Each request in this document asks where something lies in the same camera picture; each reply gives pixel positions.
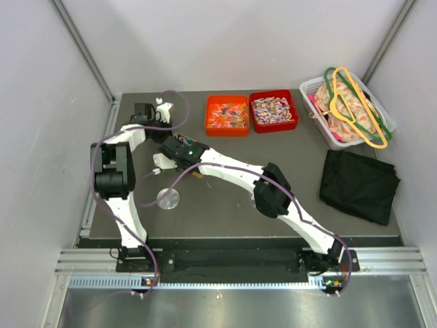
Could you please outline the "gold candy tin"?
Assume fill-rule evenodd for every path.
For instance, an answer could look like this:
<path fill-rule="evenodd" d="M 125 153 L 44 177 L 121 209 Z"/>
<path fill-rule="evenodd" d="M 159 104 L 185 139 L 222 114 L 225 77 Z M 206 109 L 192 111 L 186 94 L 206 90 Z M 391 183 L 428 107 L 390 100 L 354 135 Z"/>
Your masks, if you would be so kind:
<path fill-rule="evenodd" d="M 183 144 L 186 144 L 188 146 L 196 142 L 196 140 L 191 139 L 190 137 L 187 137 L 186 135 L 183 135 L 181 133 L 175 133 L 173 136 L 177 140 L 181 141 Z M 196 178 L 203 178 L 203 174 L 197 172 L 195 169 L 191 172 L 191 174 Z"/>

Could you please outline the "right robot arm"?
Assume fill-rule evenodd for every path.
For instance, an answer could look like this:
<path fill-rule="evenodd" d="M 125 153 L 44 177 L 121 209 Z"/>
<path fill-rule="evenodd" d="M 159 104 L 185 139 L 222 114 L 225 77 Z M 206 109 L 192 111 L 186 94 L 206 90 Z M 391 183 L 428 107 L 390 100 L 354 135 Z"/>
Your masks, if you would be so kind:
<path fill-rule="evenodd" d="M 352 268 L 353 259 L 347 245 L 302 208 L 283 172 L 274 163 L 265 166 L 243 163 L 203 143 L 186 144 L 175 137 L 166 138 L 153 160 L 160 169 L 182 169 L 185 174 L 197 172 L 243 188 L 253 196 L 262 215 L 278 219 L 299 233 L 324 269 L 335 270 L 344 258 L 348 259 L 345 267 Z"/>

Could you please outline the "black cloth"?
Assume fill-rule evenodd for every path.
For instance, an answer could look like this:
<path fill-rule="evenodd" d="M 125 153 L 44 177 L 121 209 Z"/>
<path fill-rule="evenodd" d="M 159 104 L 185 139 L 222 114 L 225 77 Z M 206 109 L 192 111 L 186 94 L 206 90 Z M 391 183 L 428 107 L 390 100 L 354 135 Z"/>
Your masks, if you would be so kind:
<path fill-rule="evenodd" d="M 345 214 L 387 226 L 399 183 L 392 164 L 351 152 L 329 150 L 319 197 Z"/>

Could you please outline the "white plastic basket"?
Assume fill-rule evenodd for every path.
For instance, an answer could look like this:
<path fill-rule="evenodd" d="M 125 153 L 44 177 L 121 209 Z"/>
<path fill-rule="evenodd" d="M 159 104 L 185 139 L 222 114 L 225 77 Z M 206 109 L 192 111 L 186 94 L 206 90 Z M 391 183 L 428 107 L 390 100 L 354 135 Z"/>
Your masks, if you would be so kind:
<path fill-rule="evenodd" d="M 366 85 L 347 68 L 328 68 L 300 84 L 309 117 L 329 147 L 343 150 L 359 144 L 385 149 L 395 123 Z"/>

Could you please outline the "orange candy box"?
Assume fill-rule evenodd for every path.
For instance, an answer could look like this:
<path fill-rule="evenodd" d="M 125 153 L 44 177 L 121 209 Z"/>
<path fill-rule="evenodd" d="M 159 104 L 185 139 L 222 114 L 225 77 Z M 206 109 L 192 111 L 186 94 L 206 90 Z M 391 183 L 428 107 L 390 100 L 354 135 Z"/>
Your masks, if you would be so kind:
<path fill-rule="evenodd" d="M 246 137 L 250 129 L 249 98 L 226 94 L 208 96 L 204 126 L 209 137 Z"/>

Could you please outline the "red candy box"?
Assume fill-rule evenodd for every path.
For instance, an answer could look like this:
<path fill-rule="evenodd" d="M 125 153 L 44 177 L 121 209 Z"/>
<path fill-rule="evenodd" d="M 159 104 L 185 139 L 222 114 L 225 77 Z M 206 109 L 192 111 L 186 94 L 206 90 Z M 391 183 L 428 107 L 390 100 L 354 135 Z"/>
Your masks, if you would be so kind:
<path fill-rule="evenodd" d="M 249 111 L 256 133 L 294 130 L 299 122 L 298 111 L 289 90 L 254 92 L 249 96 Z"/>

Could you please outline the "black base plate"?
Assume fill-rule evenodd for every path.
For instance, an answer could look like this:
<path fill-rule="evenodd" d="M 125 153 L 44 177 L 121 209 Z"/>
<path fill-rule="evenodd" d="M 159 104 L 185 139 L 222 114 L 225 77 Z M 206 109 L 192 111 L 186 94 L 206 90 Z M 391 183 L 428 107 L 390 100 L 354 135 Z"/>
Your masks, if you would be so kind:
<path fill-rule="evenodd" d="M 333 273 L 340 278 L 358 272 L 355 251 L 337 266 L 302 249 L 164 249 L 155 251 L 161 283 L 237 284 L 306 282 L 309 273 Z"/>

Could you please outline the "clear jar lid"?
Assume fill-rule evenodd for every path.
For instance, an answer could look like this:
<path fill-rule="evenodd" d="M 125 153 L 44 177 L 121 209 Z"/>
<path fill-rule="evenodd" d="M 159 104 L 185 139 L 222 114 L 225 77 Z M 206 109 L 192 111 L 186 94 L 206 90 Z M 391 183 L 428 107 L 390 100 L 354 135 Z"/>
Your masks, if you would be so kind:
<path fill-rule="evenodd" d="M 163 210 L 172 210 L 180 202 L 180 194 L 175 189 L 162 189 L 156 196 L 157 205 Z"/>

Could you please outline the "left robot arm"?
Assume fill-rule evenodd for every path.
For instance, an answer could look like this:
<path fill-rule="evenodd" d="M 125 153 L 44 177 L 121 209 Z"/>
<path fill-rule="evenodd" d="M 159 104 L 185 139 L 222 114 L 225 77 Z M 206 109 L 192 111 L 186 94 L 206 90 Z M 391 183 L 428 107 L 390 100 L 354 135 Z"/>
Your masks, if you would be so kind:
<path fill-rule="evenodd" d="M 148 139 L 161 143 L 171 136 L 172 109 L 173 103 L 161 98 L 156 99 L 156 105 L 136 103 L 129 122 L 90 148 L 94 192 L 107 205 L 121 234 L 119 261 L 131 260 L 140 271 L 153 267 L 155 255 L 145 247 L 147 232 L 135 205 L 132 153 Z"/>

